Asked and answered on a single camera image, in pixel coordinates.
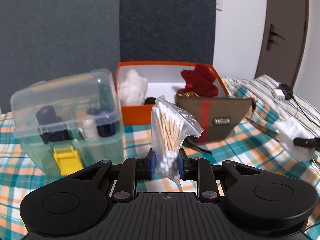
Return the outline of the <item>black charger adapter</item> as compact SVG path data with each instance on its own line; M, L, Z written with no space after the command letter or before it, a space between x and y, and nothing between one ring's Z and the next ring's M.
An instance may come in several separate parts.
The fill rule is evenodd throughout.
M285 94L285 100L291 100L293 98L293 90L285 83L280 83L278 86Z

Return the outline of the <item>black soft sponge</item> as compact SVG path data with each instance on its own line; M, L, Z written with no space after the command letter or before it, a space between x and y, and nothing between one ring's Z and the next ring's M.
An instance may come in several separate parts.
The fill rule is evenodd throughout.
M144 101L144 105L154 105L156 103L156 98L148 97Z

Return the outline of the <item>clear green storage box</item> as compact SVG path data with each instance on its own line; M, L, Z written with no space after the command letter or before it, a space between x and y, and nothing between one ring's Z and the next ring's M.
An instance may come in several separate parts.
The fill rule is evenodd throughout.
M43 81L11 97L14 136L50 177L123 161L124 127L109 70Z

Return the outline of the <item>orange cardboard box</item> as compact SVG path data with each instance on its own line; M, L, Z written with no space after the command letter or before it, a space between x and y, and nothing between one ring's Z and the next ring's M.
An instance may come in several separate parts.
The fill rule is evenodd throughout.
M157 98L164 95L169 102L175 102L176 92L184 88L181 71L193 70L196 63L176 61L128 61L120 62L116 71L116 86L121 84L129 70L136 70L148 80L146 97ZM153 105L123 106L121 113L125 126L151 124Z

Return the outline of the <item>bag of cotton swabs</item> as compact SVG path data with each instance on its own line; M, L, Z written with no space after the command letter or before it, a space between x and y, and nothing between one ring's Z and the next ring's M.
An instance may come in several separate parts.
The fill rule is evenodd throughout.
M180 186L179 150L188 136L200 137L204 129L187 111L157 97L151 111L151 148L156 155L156 172Z

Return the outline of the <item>dark red knitted item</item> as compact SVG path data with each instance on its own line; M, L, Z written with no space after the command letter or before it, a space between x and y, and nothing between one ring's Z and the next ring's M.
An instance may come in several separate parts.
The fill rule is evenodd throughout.
M214 84L217 79L214 72L204 64L197 64L193 70L184 69L181 77L185 81L185 87L179 89L179 94L193 93L196 96L215 97L219 89Z

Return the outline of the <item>white charger adapter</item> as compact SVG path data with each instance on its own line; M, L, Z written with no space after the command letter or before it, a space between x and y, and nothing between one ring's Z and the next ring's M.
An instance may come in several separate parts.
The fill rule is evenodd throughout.
M276 100L285 100L285 94L281 89L274 89L272 94Z

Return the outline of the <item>white plush toy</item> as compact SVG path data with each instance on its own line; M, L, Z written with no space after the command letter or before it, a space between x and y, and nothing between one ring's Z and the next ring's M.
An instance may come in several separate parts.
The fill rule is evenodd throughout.
M118 96L122 106L143 105L148 90L148 80L134 69L126 74L126 79L118 85Z

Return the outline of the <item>white wall switch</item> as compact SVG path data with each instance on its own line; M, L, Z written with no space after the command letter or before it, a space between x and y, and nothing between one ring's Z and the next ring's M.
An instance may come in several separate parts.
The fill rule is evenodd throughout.
M216 9L219 11L223 10L223 0L216 0Z

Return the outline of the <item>striped beige pillow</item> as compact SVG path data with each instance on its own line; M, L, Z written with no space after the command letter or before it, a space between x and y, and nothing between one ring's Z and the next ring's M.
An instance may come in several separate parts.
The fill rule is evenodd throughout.
M245 80L244 86L274 110L280 120L295 117L314 137L319 137L319 109L295 93L287 84L262 75L254 80Z

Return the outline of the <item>brown door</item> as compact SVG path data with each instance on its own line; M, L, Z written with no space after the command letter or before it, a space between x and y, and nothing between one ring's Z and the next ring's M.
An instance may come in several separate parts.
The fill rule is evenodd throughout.
M309 0L267 0L265 29L255 77L264 74L291 88L302 62L309 20ZM270 24L285 41L267 51Z

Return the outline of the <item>white knitted cloth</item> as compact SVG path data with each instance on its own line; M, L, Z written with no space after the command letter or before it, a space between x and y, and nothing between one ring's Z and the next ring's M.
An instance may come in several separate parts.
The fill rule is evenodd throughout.
M273 124L278 131L280 145L297 161L310 161L314 154L315 148L304 148L296 146L293 141L295 138L313 139L315 136L305 129L302 124L295 118L289 117L284 121L276 121Z

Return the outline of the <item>olive red-striped pouch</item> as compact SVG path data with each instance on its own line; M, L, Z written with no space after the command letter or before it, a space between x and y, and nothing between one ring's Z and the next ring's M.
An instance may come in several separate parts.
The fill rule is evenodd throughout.
M247 112L254 112L256 108L253 98L195 97L182 94L176 96L176 105L190 113L204 129L198 138L188 136L183 146L204 154L212 152L200 147L201 144L226 139Z

